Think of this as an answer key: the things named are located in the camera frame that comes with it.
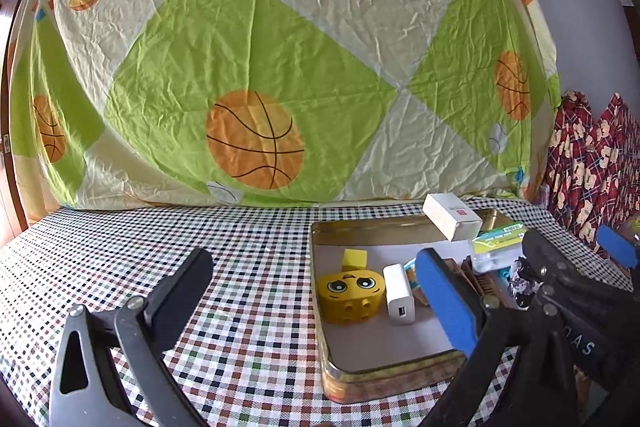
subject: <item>pivot bolt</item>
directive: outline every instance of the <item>pivot bolt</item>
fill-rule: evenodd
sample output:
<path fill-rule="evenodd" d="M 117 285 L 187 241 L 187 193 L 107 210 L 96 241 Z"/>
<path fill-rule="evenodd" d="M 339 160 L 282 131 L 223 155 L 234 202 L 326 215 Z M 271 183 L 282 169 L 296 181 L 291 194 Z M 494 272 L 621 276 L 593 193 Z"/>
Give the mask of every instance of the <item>pivot bolt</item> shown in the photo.
<path fill-rule="evenodd" d="M 542 311 L 545 312 L 547 317 L 555 317 L 558 315 L 558 308 L 556 308 L 553 304 L 545 304 L 542 306 Z"/>
<path fill-rule="evenodd" d="M 500 307 L 500 299 L 498 299 L 495 295 L 485 295 L 482 297 L 482 306 L 487 308 L 488 310 L 495 310 Z"/>
<path fill-rule="evenodd" d="M 129 308 L 130 310 L 139 310 L 144 305 L 145 298 L 140 295 L 136 295 L 127 301 L 127 308 Z"/>
<path fill-rule="evenodd" d="M 71 308 L 71 311 L 69 311 L 69 315 L 71 315 L 72 317 L 79 317 L 83 313 L 84 313 L 84 306 L 82 306 L 82 304 L 78 304 L 74 306 L 73 308 Z"/>

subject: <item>blue plastic piece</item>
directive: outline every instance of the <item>blue plastic piece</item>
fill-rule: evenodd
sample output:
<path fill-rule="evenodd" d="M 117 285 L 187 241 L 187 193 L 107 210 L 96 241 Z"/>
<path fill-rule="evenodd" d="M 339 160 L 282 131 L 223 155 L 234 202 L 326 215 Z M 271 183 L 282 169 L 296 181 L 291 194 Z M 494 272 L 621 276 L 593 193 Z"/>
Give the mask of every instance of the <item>blue plastic piece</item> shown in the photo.
<path fill-rule="evenodd" d="M 625 268 L 638 266 L 638 250 L 618 232 L 607 225 L 600 225 L 596 232 L 598 243 Z"/>
<path fill-rule="evenodd" d="M 415 257 L 415 278 L 451 345 L 471 356 L 478 343 L 476 318 L 426 250 Z"/>

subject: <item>white cardboard box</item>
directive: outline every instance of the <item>white cardboard box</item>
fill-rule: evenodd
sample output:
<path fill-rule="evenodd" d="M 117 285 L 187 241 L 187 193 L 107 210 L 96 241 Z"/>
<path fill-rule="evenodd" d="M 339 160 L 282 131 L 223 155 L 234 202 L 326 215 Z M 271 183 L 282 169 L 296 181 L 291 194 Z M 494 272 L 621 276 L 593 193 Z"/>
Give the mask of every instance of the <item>white cardboard box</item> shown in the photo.
<path fill-rule="evenodd" d="M 429 194 L 422 211 L 450 241 L 475 239 L 482 219 L 451 192 Z"/>

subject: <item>yellow toy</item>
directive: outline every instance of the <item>yellow toy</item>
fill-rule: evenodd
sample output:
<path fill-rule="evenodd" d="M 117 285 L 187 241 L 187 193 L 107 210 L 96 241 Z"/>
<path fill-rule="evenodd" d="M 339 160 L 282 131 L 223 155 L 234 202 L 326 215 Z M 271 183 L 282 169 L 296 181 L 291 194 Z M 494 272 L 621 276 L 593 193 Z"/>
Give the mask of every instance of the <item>yellow toy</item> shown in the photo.
<path fill-rule="evenodd" d="M 385 278 L 371 270 L 343 271 L 317 281 L 322 318 L 348 325 L 372 317 L 385 294 Z"/>
<path fill-rule="evenodd" d="M 342 271 L 364 270 L 367 268 L 367 251 L 345 248 L 342 254 Z"/>

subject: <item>gold metal tray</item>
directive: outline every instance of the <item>gold metal tray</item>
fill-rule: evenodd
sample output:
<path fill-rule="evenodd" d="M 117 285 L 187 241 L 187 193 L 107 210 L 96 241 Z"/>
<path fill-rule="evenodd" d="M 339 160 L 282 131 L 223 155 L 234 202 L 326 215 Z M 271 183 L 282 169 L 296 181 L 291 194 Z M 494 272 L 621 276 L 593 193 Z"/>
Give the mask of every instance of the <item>gold metal tray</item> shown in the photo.
<path fill-rule="evenodd" d="M 476 213 L 482 218 L 481 232 L 513 222 L 493 208 L 477 210 Z M 315 284 L 315 247 L 320 245 L 340 247 L 412 245 L 445 240 L 440 230 L 424 215 L 352 221 L 319 221 L 311 225 L 309 234 L 311 293 L 322 384 L 330 400 L 339 403 L 355 403 L 420 389 L 452 378 L 465 358 L 461 352 L 449 349 L 421 359 L 366 371 L 349 372 L 338 368 L 332 360 L 322 329 Z"/>

